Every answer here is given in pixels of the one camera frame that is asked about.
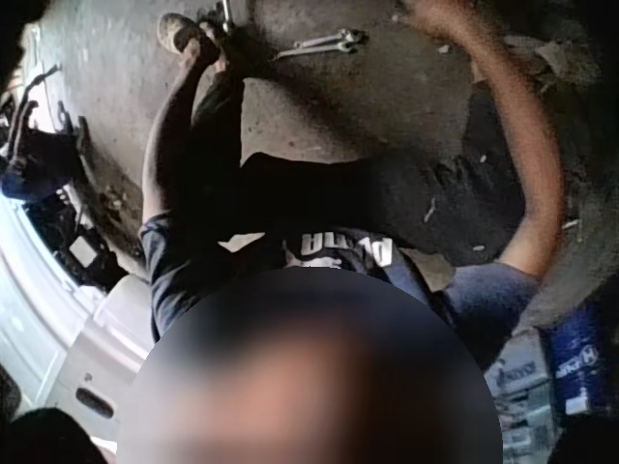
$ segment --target white car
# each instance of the white car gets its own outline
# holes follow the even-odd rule
[[[0,363],[18,384],[18,413],[57,407],[91,437],[115,442],[119,410],[154,346],[146,283],[109,295],[79,287],[19,202],[0,196]]]

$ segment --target blue can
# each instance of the blue can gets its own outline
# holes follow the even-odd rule
[[[606,414],[608,369],[598,312],[586,304],[549,333],[557,409],[567,416]]]

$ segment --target concrete floor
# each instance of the concrete floor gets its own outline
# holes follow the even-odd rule
[[[75,118],[86,117],[94,187],[103,203],[122,203],[112,222],[127,243],[140,225],[139,184],[149,130],[176,72],[175,57],[157,42],[158,18],[167,12],[196,17],[198,9],[214,3],[55,0],[42,22],[44,64],[63,66],[47,82],[49,98],[52,105],[64,102]],[[471,84],[463,53],[439,54],[440,43],[395,25],[393,11],[380,0],[232,3],[239,25],[251,25],[250,36],[265,50],[287,49],[342,27],[370,34],[370,43],[352,56],[277,64],[274,72],[285,85],[250,80],[245,157],[266,152],[335,162],[395,151],[443,160],[458,154]],[[199,95],[209,82],[205,76]],[[579,303],[614,270],[616,197],[616,188],[601,198],[592,186],[581,199],[585,228],[566,235],[561,261],[534,303],[532,314],[550,314],[544,322]]]

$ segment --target metal tool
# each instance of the metal tool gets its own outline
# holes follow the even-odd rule
[[[223,0],[223,31],[230,35],[234,31],[235,25],[232,20],[232,6],[230,5],[230,0]]]
[[[341,29],[333,36],[321,37],[319,39],[311,39],[304,42],[296,42],[295,48],[313,48],[315,46],[334,44],[337,42],[345,42],[348,44],[361,44],[366,39],[366,34],[361,31],[353,31],[349,29]]]
[[[291,56],[312,55],[315,53],[328,53],[331,51],[340,51],[343,53],[354,53],[357,51],[357,47],[353,43],[340,42],[335,45],[313,46],[309,48],[294,48],[292,50],[281,51],[278,53],[272,61],[278,61],[281,58],[287,58]]]

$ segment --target shoe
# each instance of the shoe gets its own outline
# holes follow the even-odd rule
[[[183,53],[191,39],[201,40],[204,37],[204,31],[182,14],[164,14],[157,28],[157,38],[160,44],[177,55]]]

